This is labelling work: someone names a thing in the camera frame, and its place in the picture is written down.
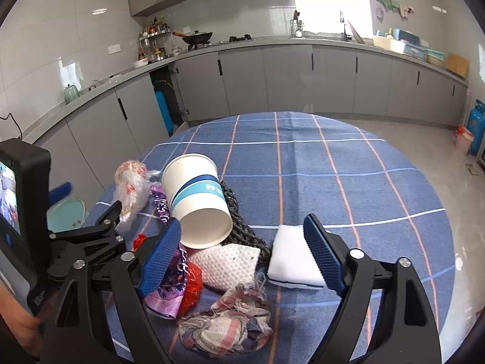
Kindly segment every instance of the wok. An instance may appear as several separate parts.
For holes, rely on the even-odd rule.
[[[191,50],[192,47],[197,46],[201,43],[209,42],[209,39],[212,37],[212,33],[199,33],[198,31],[195,31],[191,35],[174,32],[174,35],[182,37],[182,39],[190,45],[189,50]]]

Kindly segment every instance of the dark knitted cloth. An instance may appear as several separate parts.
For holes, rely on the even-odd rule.
[[[239,244],[248,247],[259,248],[261,252],[258,257],[258,264],[256,267],[267,267],[271,258],[271,249],[268,245],[259,238],[254,230],[250,228],[241,215],[239,215],[239,204],[236,195],[227,187],[226,183],[221,181],[222,192],[226,198],[227,207],[232,218],[232,231],[229,236],[221,242],[221,245]]]

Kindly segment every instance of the white sponge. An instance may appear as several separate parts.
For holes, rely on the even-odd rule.
[[[226,291],[253,280],[259,252],[239,244],[215,245],[192,254],[189,261],[202,269],[205,285]]]
[[[321,289],[325,280],[303,236],[303,226],[278,227],[268,267],[269,282],[300,289]]]

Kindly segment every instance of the electrical outlet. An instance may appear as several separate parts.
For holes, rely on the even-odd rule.
[[[116,45],[111,45],[108,47],[108,53],[112,55],[113,53],[121,52],[121,46],[119,43]]]

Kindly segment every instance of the blue gas cylinder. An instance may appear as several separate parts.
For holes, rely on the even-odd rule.
[[[482,143],[483,133],[485,132],[485,104],[477,100],[475,103],[475,109],[470,111],[468,117],[467,129],[474,135],[473,142],[470,146],[470,154],[476,156]]]

